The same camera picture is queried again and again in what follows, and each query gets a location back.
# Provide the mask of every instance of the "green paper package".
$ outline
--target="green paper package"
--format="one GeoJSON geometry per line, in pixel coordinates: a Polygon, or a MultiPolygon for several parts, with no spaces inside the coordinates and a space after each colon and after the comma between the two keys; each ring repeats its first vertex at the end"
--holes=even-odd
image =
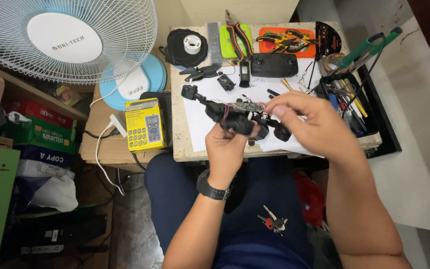
{"type": "Polygon", "coordinates": [[[0,127],[0,135],[11,138],[14,144],[32,144],[44,148],[75,154],[75,143],[72,132],[61,126],[41,119],[24,115],[32,120],[30,124],[6,123],[0,127]]]}

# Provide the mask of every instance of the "hand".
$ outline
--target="hand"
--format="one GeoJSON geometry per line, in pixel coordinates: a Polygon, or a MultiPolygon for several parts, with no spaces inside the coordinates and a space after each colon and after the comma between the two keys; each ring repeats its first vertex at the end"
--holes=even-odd
{"type": "MultiPolygon", "coordinates": [[[[255,137],[260,126],[255,125],[250,137],[255,137]]],[[[224,190],[230,186],[233,177],[243,162],[243,151],[248,138],[234,134],[215,124],[205,137],[208,160],[210,161],[209,183],[213,188],[224,190]]]]}
{"type": "Polygon", "coordinates": [[[265,111],[275,114],[314,154],[330,161],[347,160],[353,156],[351,153],[364,156],[353,132],[327,100],[290,91],[270,100],[265,111]],[[303,122],[298,115],[307,116],[307,120],[303,122]]]}

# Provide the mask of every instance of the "power adapter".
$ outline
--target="power adapter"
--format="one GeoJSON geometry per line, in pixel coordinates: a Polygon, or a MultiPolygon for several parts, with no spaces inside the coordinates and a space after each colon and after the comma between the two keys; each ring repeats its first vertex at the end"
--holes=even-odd
{"type": "Polygon", "coordinates": [[[117,130],[119,131],[120,135],[123,138],[127,137],[127,129],[125,122],[116,114],[110,115],[110,121],[116,126],[117,130]]]}

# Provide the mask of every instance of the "left hand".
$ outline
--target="left hand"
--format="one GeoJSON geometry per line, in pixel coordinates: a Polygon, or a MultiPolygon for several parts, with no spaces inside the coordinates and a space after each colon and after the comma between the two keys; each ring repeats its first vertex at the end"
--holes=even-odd
{"type": "MultiPolygon", "coordinates": [[[[259,130],[260,126],[255,125],[249,137],[255,137],[259,130]]],[[[224,190],[230,186],[242,165],[247,141],[247,136],[225,131],[218,123],[207,134],[205,144],[210,161],[209,183],[212,187],[224,190]]]]}

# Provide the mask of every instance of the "yellow box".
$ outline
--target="yellow box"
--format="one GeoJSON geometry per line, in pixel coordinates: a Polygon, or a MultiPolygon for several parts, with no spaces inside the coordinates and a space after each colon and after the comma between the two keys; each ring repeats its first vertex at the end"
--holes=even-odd
{"type": "Polygon", "coordinates": [[[125,103],[128,149],[137,153],[167,146],[163,113],[157,98],[125,103]]]}

